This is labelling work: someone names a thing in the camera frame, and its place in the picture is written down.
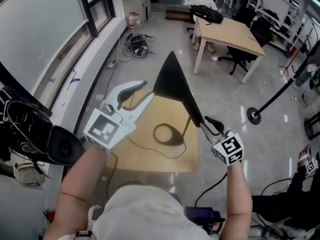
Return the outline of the wooden desk white legs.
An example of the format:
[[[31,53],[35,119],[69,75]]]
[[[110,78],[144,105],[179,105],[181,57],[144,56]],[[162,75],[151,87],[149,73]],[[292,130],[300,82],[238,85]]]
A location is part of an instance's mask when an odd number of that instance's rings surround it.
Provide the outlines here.
[[[206,42],[229,46],[257,56],[257,59],[253,62],[248,69],[248,72],[241,80],[242,84],[247,82],[262,58],[266,55],[250,29],[241,22],[224,18],[221,23],[209,23],[205,19],[198,17],[193,31],[193,44],[196,43],[198,29],[200,30],[201,42],[193,69],[195,75],[199,71]]]

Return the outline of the open black equipment case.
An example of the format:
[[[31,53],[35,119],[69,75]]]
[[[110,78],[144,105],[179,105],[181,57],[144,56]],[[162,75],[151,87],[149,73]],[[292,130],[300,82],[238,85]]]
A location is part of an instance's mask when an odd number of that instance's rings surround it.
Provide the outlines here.
[[[150,52],[148,46],[148,39],[153,39],[153,36],[147,34],[129,34],[125,40],[126,51],[131,52],[134,57],[144,58],[148,54],[152,54]]]

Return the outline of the person's right forearm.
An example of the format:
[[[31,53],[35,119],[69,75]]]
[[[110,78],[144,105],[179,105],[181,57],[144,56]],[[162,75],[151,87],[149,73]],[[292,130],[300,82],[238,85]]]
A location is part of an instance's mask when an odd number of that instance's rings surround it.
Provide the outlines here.
[[[253,202],[242,168],[237,161],[227,168],[226,221],[219,240],[248,240]]]

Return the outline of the small black chest monitor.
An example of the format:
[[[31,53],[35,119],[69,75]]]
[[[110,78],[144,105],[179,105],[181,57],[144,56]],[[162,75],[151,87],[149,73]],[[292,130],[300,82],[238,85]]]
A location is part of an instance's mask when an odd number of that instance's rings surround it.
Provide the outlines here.
[[[186,206],[184,211],[186,217],[205,230],[208,235],[218,234],[226,220],[221,217],[218,211],[213,210],[212,207]]]

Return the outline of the person's left forearm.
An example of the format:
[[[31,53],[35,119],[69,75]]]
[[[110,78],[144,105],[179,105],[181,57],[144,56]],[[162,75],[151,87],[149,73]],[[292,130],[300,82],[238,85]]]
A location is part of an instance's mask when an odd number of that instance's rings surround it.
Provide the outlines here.
[[[54,220],[44,240],[58,240],[87,229],[90,196],[106,160],[106,152],[91,146],[69,170],[61,183]]]

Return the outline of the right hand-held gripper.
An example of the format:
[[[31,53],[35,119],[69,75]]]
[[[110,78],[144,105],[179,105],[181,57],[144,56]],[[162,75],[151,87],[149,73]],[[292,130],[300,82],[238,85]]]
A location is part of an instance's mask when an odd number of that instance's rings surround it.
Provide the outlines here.
[[[211,144],[216,143],[216,137],[223,135],[225,126],[213,115],[206,115],[205,120],[210,123],[215,132],[213,132],[206,124],[201,123],[200,128],[205,137]],[[240,162],[244,157],[244,145],[238,133],[228,131],[226,138],[213,146],[214,154],[227,166],[231,166],[236,162]]]

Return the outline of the low wooden table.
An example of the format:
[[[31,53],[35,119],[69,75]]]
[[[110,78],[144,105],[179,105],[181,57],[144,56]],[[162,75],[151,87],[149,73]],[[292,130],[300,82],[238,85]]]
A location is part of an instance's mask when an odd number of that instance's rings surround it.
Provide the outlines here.
[[[169,126],[183,134],[183,143],[166,146]],[[197,128],[179,101],[155,96],[136,122],[136,130],[116,146],[106,166],[128,171],[179,173],[198,169]]]

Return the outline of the beige fabric bag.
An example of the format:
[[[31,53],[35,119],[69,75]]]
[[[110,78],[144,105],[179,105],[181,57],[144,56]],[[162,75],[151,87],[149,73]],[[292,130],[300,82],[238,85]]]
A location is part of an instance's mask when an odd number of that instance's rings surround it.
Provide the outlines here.
[[[13,167],[13,175],[18,182],[27,187],[38,187],[46,181],[44,172],[33,162],[16,163]]]

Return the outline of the black desk lamp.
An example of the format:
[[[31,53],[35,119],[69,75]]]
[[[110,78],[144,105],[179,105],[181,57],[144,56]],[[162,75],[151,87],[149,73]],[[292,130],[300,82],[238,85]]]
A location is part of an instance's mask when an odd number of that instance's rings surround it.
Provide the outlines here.
[[[197,128],[204,123],[204,118],[174,51],[171,51],[166,58],[155,81],[153,92],[158,97],[182,103],[188,114],[184,132],[187,131],[190,122],[193,122]]]

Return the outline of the brown wooden step platform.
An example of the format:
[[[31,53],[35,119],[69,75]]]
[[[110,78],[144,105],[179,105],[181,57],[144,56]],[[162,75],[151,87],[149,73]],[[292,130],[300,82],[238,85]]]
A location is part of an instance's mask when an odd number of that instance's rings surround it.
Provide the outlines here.
[[[165,10],[165,19],[179,22],[190,22],[192,19],[190,8],[187,5],[169,5]]]

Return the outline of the wooden coat rack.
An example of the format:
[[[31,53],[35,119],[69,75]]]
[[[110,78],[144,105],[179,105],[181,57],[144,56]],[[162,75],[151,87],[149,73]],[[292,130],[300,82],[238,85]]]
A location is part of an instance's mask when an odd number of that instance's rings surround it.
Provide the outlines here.
[[[279,65],[280,68],[283,68],[284,71],[282,73],[282,77],[286,74],[287,76],[289,76],[289,69],[290,67],[293,68],[293,61],[295,60],[295,58],[299,55],[299,53],[301,53],[301,50],[304,50],[304,52],[306,52],[307,50],[307,43],[309,44],[309,46],[311,47],[311,43],[310,43],[310,37],[311,34],[313,32],[313,30],[315,29],[315,25],[312,23],[312,27],[310,27],[310,31],[309,33],[305,36],[304,41],[302,42],[301,46],[293,53],[293,55],[290,57],[289,63],[286,66],[282,66]]]

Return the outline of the person's white shirt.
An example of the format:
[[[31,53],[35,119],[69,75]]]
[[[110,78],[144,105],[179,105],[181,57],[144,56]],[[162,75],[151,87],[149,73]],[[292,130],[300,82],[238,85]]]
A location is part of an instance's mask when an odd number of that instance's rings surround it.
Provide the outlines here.
[[[96,240],[213,240],[172,195],[146,185],[119,188],[92,232]]]

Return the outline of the black window frame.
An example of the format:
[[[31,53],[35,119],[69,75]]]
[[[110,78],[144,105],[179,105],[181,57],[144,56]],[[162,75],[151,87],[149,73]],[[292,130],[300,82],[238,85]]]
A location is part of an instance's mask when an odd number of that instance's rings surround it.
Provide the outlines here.
[[[113,0],[79,0],[79,3],[93,38],[116,17]]]

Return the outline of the black stool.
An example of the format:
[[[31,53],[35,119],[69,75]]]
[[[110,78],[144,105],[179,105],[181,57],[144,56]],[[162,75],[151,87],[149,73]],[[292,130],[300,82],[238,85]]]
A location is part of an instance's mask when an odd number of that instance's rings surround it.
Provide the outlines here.
[[[314,126],[318,123],[320,124],[320,116],[317,116],[315,118],[308,118],[308,117],[304,118],[304,131],[305,131],[306,137],[309,140],[313,140],[316,137],[320,136],[320,130],[318,130],[317,132],[314,130]]]

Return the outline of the white shelving unit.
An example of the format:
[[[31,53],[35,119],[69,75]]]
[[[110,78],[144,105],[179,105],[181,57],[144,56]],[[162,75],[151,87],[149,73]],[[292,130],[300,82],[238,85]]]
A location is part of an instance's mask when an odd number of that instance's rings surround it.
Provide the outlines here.
[[[283,51],[292,51],[304,18],[299,4],[294,0],[251,0],[249,6],[271,22],[270,30],[277,38],[270,43]]]

